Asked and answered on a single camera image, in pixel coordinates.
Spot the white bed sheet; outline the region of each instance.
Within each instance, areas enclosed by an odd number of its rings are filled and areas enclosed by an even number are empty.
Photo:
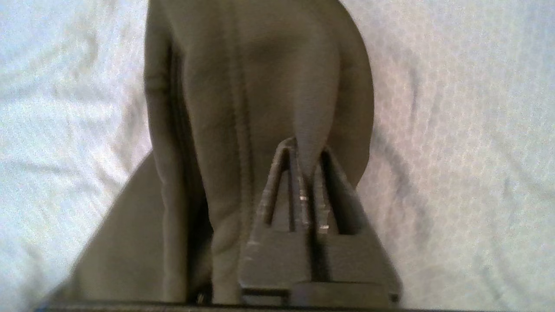
[[[554,310],[554,6],[343,2],[375,79],[358,190],[403,304]],[[0,8],[0,311],[21,311],[66,276],[150,149],[147,2]]]

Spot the olive drab fabric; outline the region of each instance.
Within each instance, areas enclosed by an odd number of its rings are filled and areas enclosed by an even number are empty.
[[[238,265],[277,146],[310,182],[325,146],[366,167],[369,59],[338,0],[152,0],[145,94],[153,151],[60,300],[239,302]]]

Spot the wrinkled white fabric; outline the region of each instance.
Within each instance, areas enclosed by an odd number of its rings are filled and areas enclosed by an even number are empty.
[[[555,9],[344,0],[375,80],[358,190],[408,308],[555,309]],[[146,0],[0,4],[0,311],[69,272],[150,149]]]

